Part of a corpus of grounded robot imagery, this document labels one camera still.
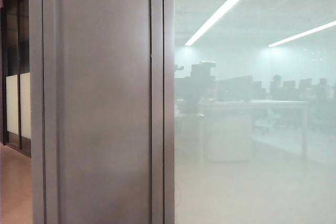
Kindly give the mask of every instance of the gray door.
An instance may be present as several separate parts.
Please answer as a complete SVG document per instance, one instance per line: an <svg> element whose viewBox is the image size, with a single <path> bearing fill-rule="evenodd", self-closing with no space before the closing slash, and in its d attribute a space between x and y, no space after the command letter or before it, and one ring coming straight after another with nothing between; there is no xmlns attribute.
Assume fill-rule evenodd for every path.
<svg viewBox="0 0 336 224"><path fill-rule="evenodd" d="M39 99L43 79L47 223L150 223L149 0L43 0L42 6L44 76L32 55L32 92ZM36 52L38 38L31 43ZM35 186L42 162L34 160L38 110L34 100Z"/></svg>

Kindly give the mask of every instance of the office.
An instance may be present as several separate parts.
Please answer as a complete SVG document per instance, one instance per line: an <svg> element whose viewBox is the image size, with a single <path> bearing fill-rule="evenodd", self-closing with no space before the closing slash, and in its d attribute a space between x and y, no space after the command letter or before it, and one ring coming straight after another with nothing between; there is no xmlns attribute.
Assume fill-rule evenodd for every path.
<svg viewBox="0 0 336 224"><path fill-rule="evenodd" d="M3 0L2 157L33 189L11 213L334 223L335 1L29 0L25 68L27 1Z"/></svg>

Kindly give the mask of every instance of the frosted window panel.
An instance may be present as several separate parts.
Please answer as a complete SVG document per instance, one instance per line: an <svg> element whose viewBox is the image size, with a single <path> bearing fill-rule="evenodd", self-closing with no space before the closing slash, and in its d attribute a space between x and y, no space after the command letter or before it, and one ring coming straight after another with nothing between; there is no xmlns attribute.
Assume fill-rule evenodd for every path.
<svg viewBox="0 0 336 224"><path fill-rule="evenodd" d="M6 77L7 131L19 134L17 75Z"/></svg>
<svg viewBox="0 0 336 224"><path fill-rule="evenodd" d="M336 0L174 1L175 223L335 224Z"/></svg>
<svg viewBox="0 0 336 224"><path fill-rule="evenodd" d="M30 125L30 73L20 74L21 135L31 138Z"/></svg>

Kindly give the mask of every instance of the fluorescent light strip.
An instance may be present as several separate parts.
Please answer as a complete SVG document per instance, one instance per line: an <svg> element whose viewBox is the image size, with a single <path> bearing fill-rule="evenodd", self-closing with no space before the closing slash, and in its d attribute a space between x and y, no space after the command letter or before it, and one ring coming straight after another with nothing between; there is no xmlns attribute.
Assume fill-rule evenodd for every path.
<svg viewBox="0 0 336 224"><path fill-rule="evenodd" d="M303 33L291 36L291 37L289 37L287 39L280 40L280 41L275 42L273 44L270 44L268 46L269 47L276 47L276 46L279 46L279 45L281 45L283 43L286 43L286 42L289 42L289 41L301 38L301 37L306 36L306 35L310 35L310 34L316 33L317 31L321 31L321 30L327 29L327 28L332 27L332 26L336 26L336 20L333 21L333 22L327 23L327 24L325 24L323 26L319 26L317 28L311 29L309 31L305 31Z"/></svg>
<svg viewBox="0 0 336 224"><path fill-rule="evenodd" d="M216 23L224 14L226 14L239 0L227 0L204 24L200 29L187 41L186 46L191 46L203 35L214 23Z"/></svg>

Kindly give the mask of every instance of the floor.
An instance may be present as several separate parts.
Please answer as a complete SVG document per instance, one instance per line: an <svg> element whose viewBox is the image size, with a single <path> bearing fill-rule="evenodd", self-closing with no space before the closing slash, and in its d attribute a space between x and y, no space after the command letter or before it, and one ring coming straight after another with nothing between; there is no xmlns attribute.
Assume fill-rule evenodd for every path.
<svg viewBox="0 0 336 224"><path fill-rule="evenodd" d="M1 145L1 224L31 224L30 158Z"/></svg>
<svg viewBox="0 0 336 224"><path fill-rule="evenodd" d="M254 134L245 162L204 164L197 148L175 151L176 224L335 224L336 136L300 130Z"/></svg>

